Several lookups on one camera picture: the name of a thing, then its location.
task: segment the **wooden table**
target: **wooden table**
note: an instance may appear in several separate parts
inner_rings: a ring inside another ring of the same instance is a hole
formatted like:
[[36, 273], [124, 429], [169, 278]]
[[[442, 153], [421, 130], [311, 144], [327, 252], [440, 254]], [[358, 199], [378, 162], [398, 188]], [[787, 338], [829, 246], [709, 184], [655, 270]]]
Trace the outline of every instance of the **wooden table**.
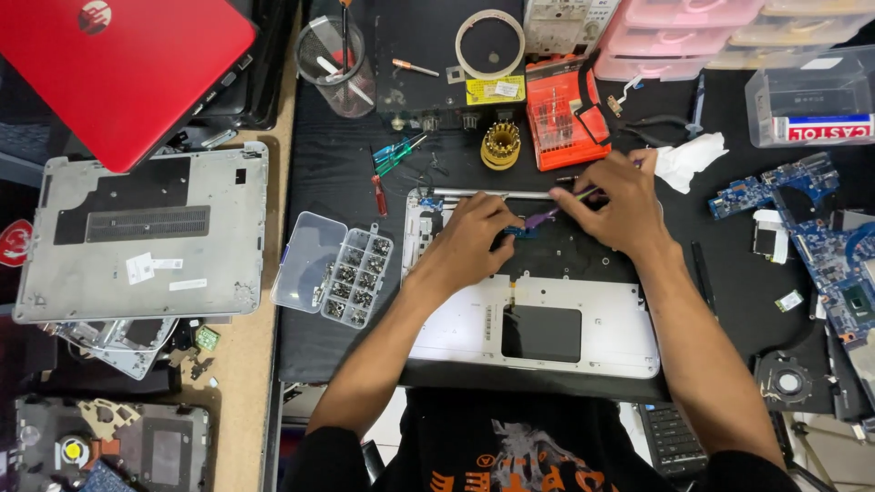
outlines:
[[[300, 9], [295, 19], [295, 24], [299, 25]], [[215, 361], [197, 382], [188, 376], [191, 363], [184, 363], [183, 391], [175, 398], [179, 402], [205, 406], [213, 417], [213, 463], [210, 468], [213, 470], [211, 483], [214, 492], [255, 492], [263, 489], [263, 481], [272, 479], [264, 473], [265, 458], [268, 453], [276, 452], [273, 447], [265, 449], [270, 442], [266, 430], [277, 339], [277, 308], [270, 302], [270, 288], [277, 276], [284, 246], [283, 224], [297, 82], [292, 45], [298, 31], [296, 27], [290, 37], [276, 126], [270, 131], [241, 131], [234, 140], [222, 146], [241, 147], [243, 142], [257, 140], [269, 148], [261, 304], [248, 316], [234, 316], [230, 325], [210, 325], [221, 335], [218, 347], [208, 355]], [[211, 377], [218, 382], [216, 388], [209, 384]]]

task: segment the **orange print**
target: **orange print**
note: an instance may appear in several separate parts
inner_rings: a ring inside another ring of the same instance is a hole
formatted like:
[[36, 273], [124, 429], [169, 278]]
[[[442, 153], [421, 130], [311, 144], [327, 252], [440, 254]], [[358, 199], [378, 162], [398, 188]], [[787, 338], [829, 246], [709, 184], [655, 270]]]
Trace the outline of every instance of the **orange print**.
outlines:
[[456, 477], [443, 476], [433, 470], [431, 475], [431, 490], [434, 492], [452, 492], [452, 483], [456, 481]]
[[502, 487], [501, 492], [531, 492], [531, 490], [522, 487], [520, 474], [510, 474], [510, 487]]
[[601, 484], [605, 481], [605, 474], [579, 470], [574, 474], [574, 480], [577, 481], [577, 484], [585, 492], [594, 492], [595, 490], [601, 490]]
[[541, 492], [550, 492], [557, 488], [565, 490], [565, 484], [562, 483], [562, 477], [559, 476], [559, 468], [550, 465], [549, 473], [541, 481]]
[[468, 492], [489, 492], [489, 472], [465, 472], [465, 477]]
[[491, 454], [481, 454], [477, 457], [477, 466], [489, 468], [495, 463], [495, 457]]

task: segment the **tape roll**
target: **tape roll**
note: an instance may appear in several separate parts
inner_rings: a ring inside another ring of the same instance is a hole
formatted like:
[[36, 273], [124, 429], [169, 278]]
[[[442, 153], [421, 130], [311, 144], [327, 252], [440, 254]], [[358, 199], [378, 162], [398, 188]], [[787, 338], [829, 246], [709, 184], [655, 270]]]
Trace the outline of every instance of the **tape roll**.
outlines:
[[515, 124], [500, 121], [494, 123], [480, 146], [483, 164], [494, 171], [504, 171], [520, 157], [520, 129]]
[[[488, 18], [495, 18], [507, 25], [510, 25], [516, 31], [516, 37], [520, 40], [520, 50], [516, 54], [516, 58], [514, 61], [505, 68], [502, 68], [498, 72], [493, 72], [491, 74], [486, 74], [483, 72], [478, 72], [474, 70], [471, 65], [465, 61], [465, 57], [462, 56], [462, 37], [465, 36], [465, 33], [474, 27], [481, 20], [486, 20]], [[470, 16], [465, 22], [462, 23], [461, 27], [459, 27], [458, 32], [456, 33], [456, 58], [458, 59], [458, 63], [462, 66], [462, 68], [468, 72], [475, 79], [480, 79], [482, 81], [494, 81], [504, 77], [505, 75], [510, 74], [514, 71], [517, 65], [522, 61], [522, 55], [526, 51], [526, 37], [522, 32], [522, 26], [519, 22], [516, 22], [515, 18], [512, 18], [506, 12], [497, 11], [496, 9], [486, 9], [484, 11], [479, 11], [474, 15]]]

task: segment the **black t-shirt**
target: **black t-shirt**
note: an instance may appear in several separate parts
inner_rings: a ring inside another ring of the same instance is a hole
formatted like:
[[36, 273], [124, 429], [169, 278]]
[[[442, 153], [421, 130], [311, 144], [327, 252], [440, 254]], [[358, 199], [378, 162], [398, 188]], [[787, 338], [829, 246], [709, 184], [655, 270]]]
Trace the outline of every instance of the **black t-shirt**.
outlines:
[[[355, 433], [323, 427], [297, 448], [283, 492], [675, 492], [635, 453], [600, 398], [408, 390], [401, 444], [373, 487]], [[798, 492], [759, 456], [714, 454], [701, 492]]]

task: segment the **keyboard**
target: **keyboard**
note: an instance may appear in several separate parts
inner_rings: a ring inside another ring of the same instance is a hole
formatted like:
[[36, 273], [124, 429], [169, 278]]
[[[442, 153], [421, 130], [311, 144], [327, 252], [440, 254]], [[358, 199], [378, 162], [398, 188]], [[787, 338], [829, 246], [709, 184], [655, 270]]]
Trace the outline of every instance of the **keyboard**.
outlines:
[[674, 405], [643, 404], [638, 408], [657, 472], [675, 479], [695, 475], [705, 468], [708, 458]]

